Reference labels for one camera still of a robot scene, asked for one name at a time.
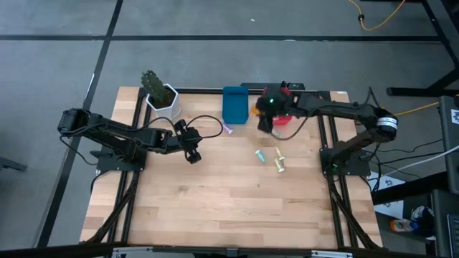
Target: potted cactus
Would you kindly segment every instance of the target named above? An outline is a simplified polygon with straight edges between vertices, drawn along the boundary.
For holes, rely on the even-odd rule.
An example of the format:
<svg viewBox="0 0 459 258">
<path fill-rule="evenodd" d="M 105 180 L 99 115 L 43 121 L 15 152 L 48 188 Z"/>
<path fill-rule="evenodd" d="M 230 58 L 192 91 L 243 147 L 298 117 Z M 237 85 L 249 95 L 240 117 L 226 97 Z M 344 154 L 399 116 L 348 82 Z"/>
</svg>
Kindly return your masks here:
<svg viewBox="0 0 459 258">
<path fill-rule="evenodd" d="M 151 71 L 142 73 L 142 85 L 148 93 L 146 102 L 155 110 L 156 117 L 171 120 L 180 114 L 179 94 L 169 84 L 163 82 Z"/>
</svg>

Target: red cup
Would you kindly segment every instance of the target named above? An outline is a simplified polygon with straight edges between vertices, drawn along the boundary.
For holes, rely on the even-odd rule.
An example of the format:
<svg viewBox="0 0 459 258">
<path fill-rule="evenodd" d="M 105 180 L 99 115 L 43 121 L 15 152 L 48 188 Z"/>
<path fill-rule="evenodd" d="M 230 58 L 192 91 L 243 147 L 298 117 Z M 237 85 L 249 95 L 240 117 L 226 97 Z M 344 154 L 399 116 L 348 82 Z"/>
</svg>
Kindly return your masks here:
<svg viewBox="0 0 459 258">
<path fill-rule="evenodd" d="M 290 90 L 287 89 L 286 87 L 282 87 L 280 90 L 282 90 L 285 94 L 287 94 L 287 96 L 291 94 Z M 289 115 L 278 115 L 273 118 L 273 125 L 287 125 L 288 122 L 290 122 L 290 120 L 292 120 L 292 117 Z"/>
</svg>

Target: blue container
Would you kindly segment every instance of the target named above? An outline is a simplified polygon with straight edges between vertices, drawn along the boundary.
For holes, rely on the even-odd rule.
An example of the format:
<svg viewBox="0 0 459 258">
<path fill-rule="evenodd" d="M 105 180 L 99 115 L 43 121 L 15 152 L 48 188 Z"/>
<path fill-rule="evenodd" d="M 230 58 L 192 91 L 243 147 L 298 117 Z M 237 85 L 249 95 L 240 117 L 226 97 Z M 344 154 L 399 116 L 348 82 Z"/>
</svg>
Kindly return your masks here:
<svg viewBox="0 0 459 258">
<path fill-rule="evenodd" d="M 249 119 L 249 90 L 246 87 L 223 88 L 223 121 L 243 125 Z"/>
</svg>

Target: wooden table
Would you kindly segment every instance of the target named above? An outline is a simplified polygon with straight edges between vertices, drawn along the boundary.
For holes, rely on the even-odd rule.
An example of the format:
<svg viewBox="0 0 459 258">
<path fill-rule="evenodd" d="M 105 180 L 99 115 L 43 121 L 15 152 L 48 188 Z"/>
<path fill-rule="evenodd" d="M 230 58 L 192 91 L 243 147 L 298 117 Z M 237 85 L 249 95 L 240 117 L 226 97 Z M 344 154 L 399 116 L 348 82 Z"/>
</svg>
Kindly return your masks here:
<svg viewBox="0 0 459 258">
<path fill-rule="evenodd" d="M 130 125 L 136 106 L 137 87 L 121 87 L 112 119 Z M 255 102 L 256 95 L 250 96 Z M 332 100 L 348 102 L 346 92 L 331 92 Z M 181 117 L 186 121 L 208 114 L 221 118 L 221 95 L 180 94 Z M 143 105 L 141 119 L 145 113 Z M 331 142 L 328 120 L 326 128 Z M 257 130 L 258 119 L 232 126 L 217 138 L 204 139 L 198 151 L 202 160 L 189 164 L 182 152 L 149 153 L 136 194 L 128 243 L 193 247 L 275 247 L 335 249 L 331 201 L 321 173 L 321 147 L 317 118 L 311 118 L 294 139 L 278 141 Z M 300 120 L 278 127 L 290 135 Z M 200 135 L 219 130 L 214 120 L 192 124 Z M 151 127 L 170 128 L 165 122 Z M 336 119 L 340 140 L 356 135 L 354 122 Z M 275 146 L 283 152 L 285 173 L 278 173 Z M 262 149 L 267 163 L 255 155 Z M 89 239 L 113 210 L 119 171 L 101 176 L 94 185 L 81 240 Z M 382 245 L 369 187 L 356 176 L 347 176 L 354 216 L 365 232 Z M 124 214 L 120 215 L 115 240 L 120 239 Z M 349 245 L 346 220 L 341 214 L 344 240 Z"/>
</svg>

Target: small toy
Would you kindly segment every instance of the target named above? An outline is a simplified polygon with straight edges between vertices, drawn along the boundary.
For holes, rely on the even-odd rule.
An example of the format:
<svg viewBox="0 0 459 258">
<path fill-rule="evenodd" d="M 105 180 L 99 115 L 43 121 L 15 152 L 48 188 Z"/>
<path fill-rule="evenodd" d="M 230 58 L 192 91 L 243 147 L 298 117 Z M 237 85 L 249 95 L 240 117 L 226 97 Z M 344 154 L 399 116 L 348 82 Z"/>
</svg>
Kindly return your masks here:
<svg viewBox="0 0 459 258">
<path fill-rule="evenodd" d="M 285 171 L 284 166 L 278 159 L 275 159 L 274 163 L 275 163 L 275 166 L 278 168 L 279 173 L 282 173 L 283 171 Z"/>
<path fill-rule="evenodd" d="M 255 151 L 255 154 L 258 155 L 258 158 L 261 160 L 261 162 L 263 162 L 263 163 L 266 162 L 266 158 L 265 158 L 265 156 L 263 155 L 263 153 L 261 152 L 261 150 Z"/>
<path fill-rule="evenodd" d="M 229 135 L 231 135 L 231 134 L 234 133 L 233 129 L 229 128 L 228 125 L 223 124 L 223 129 L 224 129 Z"/>
<path fill-rule="evenodd" d="M 278 131 L 276 131 L 274 128 L 273 128 L 273 133 L 274 133 L 275 137 L 277 137 L 277 138 L 280 137 L 280 133 Z"/>
<path fill-rule="evenodd" d="M 252 109 L 250 110 L 251 115 L 260 115 L 260 111 L 255 107 L 255 104 L 252 104 Z"/>
<path fill-rule="evenodd" d="M 282 153 L 280 152 L 280 150 L 279 150 L 279 148 L 277 146 L 275 147 L 275 151 L 278 153 L 279 161 L 282 163 L 282 166 L 284 166 L 285 156 L 282 155 Z"/>
</svg>

